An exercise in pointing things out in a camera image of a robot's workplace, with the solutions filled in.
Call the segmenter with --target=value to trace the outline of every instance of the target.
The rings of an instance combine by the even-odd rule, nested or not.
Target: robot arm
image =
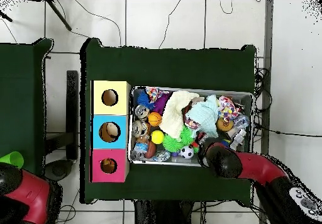
[[[316,203],[279,167],[263,155],[236,152],[208,138],[199,151],[201,165],[217,176],[255,181],[258,198],[271,224],[322,224]]]

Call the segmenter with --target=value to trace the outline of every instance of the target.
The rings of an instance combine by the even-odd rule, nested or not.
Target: white cloth
[[[194,92],[176,91],[165,105],[160,129],[176,139],[180,137],[180,133],[184,127],[182,109],[185,108],[193,98],[199,95]]]

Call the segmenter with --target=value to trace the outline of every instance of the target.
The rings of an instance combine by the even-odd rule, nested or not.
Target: green cup
[[[23,166],[23,156],[19,152],[14,151],[8,155],[5,155],[4,157],[1,157],[0,162],[15,165],[17,168],[20,169]]]

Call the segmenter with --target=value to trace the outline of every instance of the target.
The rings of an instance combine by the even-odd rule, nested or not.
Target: yellow box
[[[131,86],[125,81],[94,81],[95,115],[128,115]]]

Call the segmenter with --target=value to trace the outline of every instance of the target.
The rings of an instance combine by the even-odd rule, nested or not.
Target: pink box
[[[94,149],[92,159],[92,182],[125,182],[130,169],[130,163],[126,157],[126,149]],[[116,170],[113,173],[105,173],[101,168],[104,159],[113,159],[116,162]]]

